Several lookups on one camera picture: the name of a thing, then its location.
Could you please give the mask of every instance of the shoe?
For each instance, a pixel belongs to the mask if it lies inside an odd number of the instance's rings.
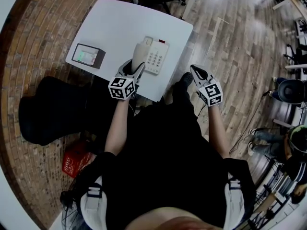
[[[183,83],[184,86],[186,88],[188,88],[190,86],[190,84],[193,82],[193,75],[192,75],[192,73],[186,72],[185,74],[183,74],[183,76],[181,77],[179,82]]]
[[[254,143],[251,141],[248,143],[248,154],[249,156],[253,156],[253,154],[255,153],[252,149],[253,149]]]
[[[256,133],[256,128],[251,128],[248,132],[250,135],[254,136]]]

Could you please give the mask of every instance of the brick floor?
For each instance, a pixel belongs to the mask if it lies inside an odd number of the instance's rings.
[[[42,147],[20,134],[18,106],[33,95],[45,76],[79,83],[91,76],[65,63],[84,17],[96,0],[17,0],[0,34],[0,164],[16,197],[30,217],[48,228],[61,211],[59,195],[71,179],[61,172],[70,135]]]

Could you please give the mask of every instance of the white telephone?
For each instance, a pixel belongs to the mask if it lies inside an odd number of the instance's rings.
[[[134,49],[132,71],[136,70],[142,62],[145,62],[145,71],[158,75],[167,51],[167,44],[154,41],[151,37],[145,37],[144,41],[137,44]]]

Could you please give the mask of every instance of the red box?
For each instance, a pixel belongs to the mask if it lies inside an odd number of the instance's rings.
[[[79,141],[65,151],[62,171],[72,178],[76,177],[92,157],[92,154],[86,150],[86,144],[86,141]]]

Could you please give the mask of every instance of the wooden plank floor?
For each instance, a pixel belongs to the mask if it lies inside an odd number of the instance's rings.
[[[261,97],[274,89],[272,76],[289,77],[283,54],[286,44],[295,46],[295,28],[290,4],[274,11],[275,4],[274,0],[196,0],[186,20],[194,29],[165,94],[166,102],[171,103],[172,85],[189,71],[191,64],[209,65],[224,91],[220,110],[232,146],[242,135],[247,136],[252,127],[273,127],[272,118],[280,111],[280,102],[270,97],[261,101]],[[174,16],[180,18],[183,14],[184,7],[179,2],[169,3],[169,7]],[[228,23],[219,24],[210,47],[218,18]],[[198,115],[203,101],[198,98],[194,83],[188,92]],[[203,136],[208,138],[207,108],[198,122]],[[261,155],[247,155],[249,141],[250,137],[240,142],[231,155],[249,162],[256,182],[267,160]]]

